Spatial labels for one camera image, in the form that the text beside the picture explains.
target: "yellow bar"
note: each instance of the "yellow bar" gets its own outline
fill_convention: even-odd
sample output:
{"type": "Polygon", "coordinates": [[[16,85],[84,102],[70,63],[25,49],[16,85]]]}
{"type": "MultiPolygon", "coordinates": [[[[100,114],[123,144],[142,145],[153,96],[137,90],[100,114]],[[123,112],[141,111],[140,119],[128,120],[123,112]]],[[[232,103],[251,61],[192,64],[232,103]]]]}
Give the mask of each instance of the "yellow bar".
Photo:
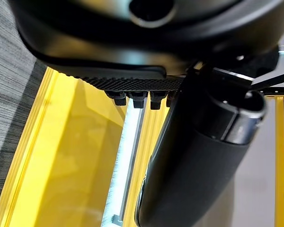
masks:
{"type": "Polygon", "coordinates": [[[150,99],[147,101],[146,111],[141,130],[137,156],[133,168],[133,176],[129,188],[128,199],[123,220],[124,227],[136,227],[134,211],[140,187],[145,177],[150,156],[154,150],[157,138],[167,115],[166,100],[162,101],[160,110],[150,110],[150,99]]]}
{"type": "Polygon", "coordinates": [[[275,227],[284,227],[284,98],[275,98],[276,175],[275,227]]]}
{"type": "Polygon", "coordinates": [[[33,108],[15,153],[14,190],[7,190],[7,179],[2,191],[0,227],[101,225],[126,107],[50,71],[48,87],[38,92],[45,95],[35,100],[41,103],[37,117],[31,122],[33,108]]]}

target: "black cylinder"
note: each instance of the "black cylinder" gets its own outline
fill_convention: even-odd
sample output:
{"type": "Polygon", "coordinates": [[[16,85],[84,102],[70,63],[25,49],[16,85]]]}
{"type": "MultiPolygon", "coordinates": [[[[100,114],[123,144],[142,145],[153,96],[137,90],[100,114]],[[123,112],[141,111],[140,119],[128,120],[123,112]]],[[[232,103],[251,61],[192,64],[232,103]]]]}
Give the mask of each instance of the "black cylinder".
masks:
{"type": "Polygon", "coordinates": [[[141,227],[193,226],[233,177],[264,117],[259,93],[206,87],[188,78],[172,104],[137,202],[141,227]]]}

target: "gray floor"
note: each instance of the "gray floor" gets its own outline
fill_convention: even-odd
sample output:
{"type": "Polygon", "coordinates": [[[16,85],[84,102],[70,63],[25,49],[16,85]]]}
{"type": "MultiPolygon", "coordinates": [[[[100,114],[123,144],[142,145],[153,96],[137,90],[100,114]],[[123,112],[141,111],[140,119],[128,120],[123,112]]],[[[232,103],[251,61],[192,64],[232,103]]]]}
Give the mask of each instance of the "gray floor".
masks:
{"type": "Polygon", "coordinates": [[[20,41],[6,1],[0,0],[0,194],[44,72],[20,41]]]}

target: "black rubber grip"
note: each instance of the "black rubber grip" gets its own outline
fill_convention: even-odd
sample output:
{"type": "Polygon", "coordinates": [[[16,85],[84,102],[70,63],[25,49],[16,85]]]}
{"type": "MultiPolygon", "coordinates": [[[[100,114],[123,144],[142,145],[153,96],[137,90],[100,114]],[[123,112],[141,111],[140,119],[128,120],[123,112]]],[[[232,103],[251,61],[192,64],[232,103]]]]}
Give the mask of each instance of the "black rubber grip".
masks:
{"type": "Polygon", "coordinates": [[[243,110],[241,107],[228,105],[233,101],[235,93],[223,96],[229,102],[223,99],[219,102],[202,87],[203,85],[193,85],[189,89],[184,82],[180,94],[172,103],[151,157],[143,193],[136,208],[136,222],[141,227],[193,226],[235,174],[258,123],[263,119],[265,101],[259,94],[248,94],[248,101],[238,102],[243,103],[241,107],[246,107],[243,110]],[[218,103],[215,108],[212,108],[213,103],[218,103]],[[233,114],[234,117],[225,116],[220,109],[228,111],[228,115],[233,114]],[[200,133],[200,122],[196,121],[196,117],[204,119],[201,116],[207,115],[210,110],[215,111],[208,115],[212,117],[208,122],[219,128],[215,131],[208,127],[208,133],[200,133]],[[241,122],[243,126],[249,124],[250,139],[245,144],[237,144],[236,141],[246,140],[231,137],[234,142],[230,143],[227,140],[230,138],[228,135],[240,137],[236,132],[241,128],[238,127],[241,122]],[[219,130],[226,132],[226,136],[211,136],[211,133],[219,135],[219,130]]]}

